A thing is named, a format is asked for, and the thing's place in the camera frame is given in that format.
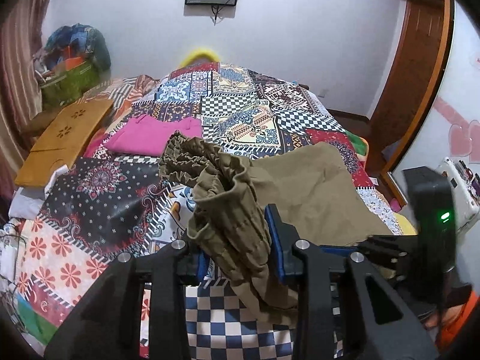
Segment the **blue and white checkered fabric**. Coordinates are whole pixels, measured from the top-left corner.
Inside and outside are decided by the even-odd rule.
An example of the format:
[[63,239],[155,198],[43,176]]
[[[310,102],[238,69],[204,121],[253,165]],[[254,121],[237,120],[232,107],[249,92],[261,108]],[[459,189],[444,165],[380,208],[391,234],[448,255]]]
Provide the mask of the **blue and white checkered fabric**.
[[[287,360],[291,359],[294,326],[257,322],[226,279],[185,288],[187,333],[192,359],[196,360]],[[333,309],[339,317],[339,308]],[[337,353],[342,341],[335,334]]]

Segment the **patterned quilt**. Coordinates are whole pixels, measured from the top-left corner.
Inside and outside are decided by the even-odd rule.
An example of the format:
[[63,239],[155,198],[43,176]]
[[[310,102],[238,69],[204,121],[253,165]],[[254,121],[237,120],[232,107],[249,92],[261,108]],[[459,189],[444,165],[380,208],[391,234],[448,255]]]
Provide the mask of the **patterned quilt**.
[[[156,157],[109,152],[105,143],[128,118],[149,114],[161,121],[193,116],[203,137],[225,151],[257,159],[304,145],[328,142],[340,151],[367,207],[401,234],[390,207],[359,164],[342,126],[300,86],[222,63],[177,70],[163,80],[116,80],[96,98],[114,98],[116,115],[131,107],[93,158],[79,158],[57,180],[34,221],[11,220],[6,233],[21,233],[14,305],[19,328],[47,344],[75,304],[122,251],[155,253],[180,238],[195,202],[189,187],[155,178]],[[341,310],[332,286],[333,314]],[[150,290],[142,305],[142,356],[148,356]],[[291,358],[295,330],[256,322],[222,272],[210,264],[204,282],[185,291],[192,359]],[[342,354],[341,322],[335,333]]]

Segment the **black cable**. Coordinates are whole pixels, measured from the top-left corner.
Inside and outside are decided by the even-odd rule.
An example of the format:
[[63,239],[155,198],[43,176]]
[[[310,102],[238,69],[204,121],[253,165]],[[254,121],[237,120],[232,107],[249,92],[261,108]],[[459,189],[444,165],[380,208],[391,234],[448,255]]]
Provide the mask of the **black cable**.
[[[17,234],[5,234],[5,235],[0,235],[0,239],[4,239],[5,237],[13,237],[16,239],[21,239],[23,241],[23,244],[25,245],[25,250],[27,249],[27,242],[25,241],[25,238],[23,238],[21,235]],[[15,280],[17,276],[17,261],[18,261],[18,251],[20,249],[20,242],[18,242],[17,246],[17,253],[15,255],[15,264],[13,265],[13,279]]]
[[214,23],[215,23],[215,24],[217,23],[217,18],[218,18],[219,12],[220,12],[223,8],[225,8],[230,1],[231,1],[231,0],[227,0],[227,2],[224,3],[224,4],[212,5],[212,13],[213,13],[213,15],[214,15]]

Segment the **orange cloth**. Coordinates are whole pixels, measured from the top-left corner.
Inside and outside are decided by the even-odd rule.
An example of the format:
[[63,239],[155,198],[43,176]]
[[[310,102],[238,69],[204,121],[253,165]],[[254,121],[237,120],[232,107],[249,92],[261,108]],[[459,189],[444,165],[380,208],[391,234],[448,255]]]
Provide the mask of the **orange cloth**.
[[477,304],[478,298],[478,295],[472,291],[469,301],[463,306],[458,318],[442,329],[442,340],[439,344],[440,351],[446,349],[452,343],[453,339],[460,331],[460,328],[463,326]]

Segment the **electrical wire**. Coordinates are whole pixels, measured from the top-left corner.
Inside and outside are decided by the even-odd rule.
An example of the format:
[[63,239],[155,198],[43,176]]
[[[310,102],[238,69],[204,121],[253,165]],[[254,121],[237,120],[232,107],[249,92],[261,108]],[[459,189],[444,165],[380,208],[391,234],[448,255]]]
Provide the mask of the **electrical wire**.
[[227,2],[224,3],[224,4],[212,5],[211,8],[212,8],[212,13],[213,13],[213,15],[214,15],[214,23],[215,23],[215,24],[217,23],[217,18],[218,18],[219,12],[220,12],[223,8],[225,8],[230,1],[231,1],[231,0],[227,0]]
[[[0,239],[4,239],[6,237],[12,237],[12,238],[16,238],[18,240],[23,241],[23,244],[25,245],[25,249],[27,248],[27,242],[25,241],[25,238],[23,238],[21,235],[16,235],[16,234],[0,235]],[[18,262],[19,249],[20,249],[20,242],[18,243],[18,246],[17,246],[15,263],[13,265],[13,279],[14,280],[17,276],[17,262]],[[0,274],[0,278],[6,280],[7,283],[11,283],[11,281],[9,279],[7,279],[5,276],[3,276],[1,274]],[[15,321],[13,321],[13,322],[16,323],[17,327],[19,327],[22,332],[27,333],[26,326],[23,323],[22,318],[21,318],[20,314],[18,313],[18,311],[16,310],[15,304],[14,304],[15,292],[18,288],[18,283],[12,283],[12,284],[14,285],[13,289],[10,289],[10,285],[7,284],[6,291],[5,292],[0,292],[0,301],[5,305],[5,308],[9,312],[10,317],[15,316],[16,322]]]

